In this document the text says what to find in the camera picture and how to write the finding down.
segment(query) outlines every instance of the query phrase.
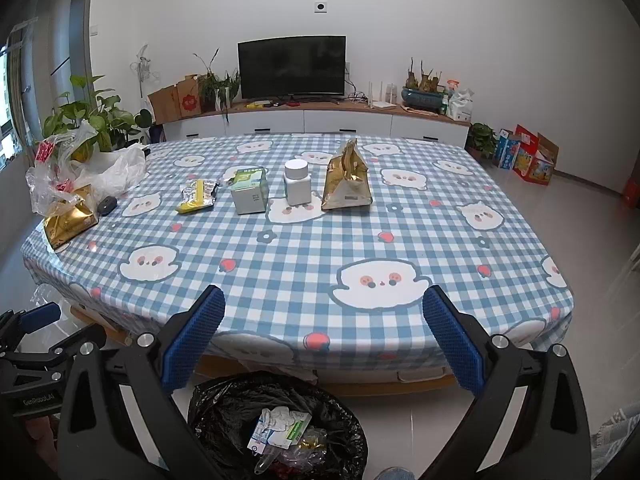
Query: bottle cap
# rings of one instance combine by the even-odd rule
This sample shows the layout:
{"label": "bottle cap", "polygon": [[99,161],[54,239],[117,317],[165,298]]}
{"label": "bottle cap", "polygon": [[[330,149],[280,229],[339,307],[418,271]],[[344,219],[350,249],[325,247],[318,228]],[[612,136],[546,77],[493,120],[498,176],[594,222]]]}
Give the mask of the bottle cap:
{"label": "bottle cap", "polygon": [[309,167],[306,160],[292,158],[284,164],[284,174],[291,180],[300,180],[309,174]]}

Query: green and white box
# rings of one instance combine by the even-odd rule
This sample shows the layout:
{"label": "green and white box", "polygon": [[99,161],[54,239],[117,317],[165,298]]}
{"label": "green and white box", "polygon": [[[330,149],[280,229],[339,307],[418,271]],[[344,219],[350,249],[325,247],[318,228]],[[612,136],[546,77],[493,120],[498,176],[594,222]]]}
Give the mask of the green and white box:
{"label": "green and white box", "polygon": [[231,185],[231,196],[239,215],[247,213],[264,213],[267,211],[269,185],[264,168],[249,168],[236,171]]}

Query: table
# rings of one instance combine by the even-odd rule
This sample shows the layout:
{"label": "table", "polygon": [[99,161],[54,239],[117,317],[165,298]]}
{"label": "table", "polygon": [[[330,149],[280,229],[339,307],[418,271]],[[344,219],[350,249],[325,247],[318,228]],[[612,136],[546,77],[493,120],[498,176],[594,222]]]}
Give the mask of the table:
{"label": "table", "polygon": [[[535,349],[560,341],[574,306],[548,251],[461,148],[358,136],[369,208],[320,209],[326,164],[345,134],[227,136],[151,146],[148,176],[100,223],[53,251],[42,226],[25,241],[37,283],[133,333],[157,332],[210,283],[226,315],[207,352],[244,362],[341,370],[442,366],[422,317],[439,284],[490,333]],[[309,162],[311,204],[289,208],[284,162]],[[180,216],[190,178],[263,166],[266,213],[238,216],[228,188]]]}

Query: window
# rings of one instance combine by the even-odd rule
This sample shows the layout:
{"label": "window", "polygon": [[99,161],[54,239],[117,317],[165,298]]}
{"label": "window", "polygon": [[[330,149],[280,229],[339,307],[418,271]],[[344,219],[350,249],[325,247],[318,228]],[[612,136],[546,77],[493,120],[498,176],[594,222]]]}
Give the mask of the window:
{"label": "window", "polygon": [[0,170],[12,156],[20,153],[20,142],[11,124],[9,85],[6,70],[7,54],[0,57]]}

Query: black garbage bag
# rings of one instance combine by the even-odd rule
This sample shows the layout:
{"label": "black garbage bag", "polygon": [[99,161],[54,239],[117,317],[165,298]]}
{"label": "black garbage bag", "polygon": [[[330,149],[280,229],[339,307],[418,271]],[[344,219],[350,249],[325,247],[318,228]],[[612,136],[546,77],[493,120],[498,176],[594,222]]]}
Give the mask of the black garbage bag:
{"label": "black garbage bag", "polygon": [[247,448],[263,408],[287,406],[311,413],[310,425],[327,432],[327,454],[300,478],[360,480],[367,465],[367,440],[358,419],[331,394],[295,377],[252,372],[196,386],[188,424],[210,457],[231,480],[277,480],[254,474],[259,456]]}

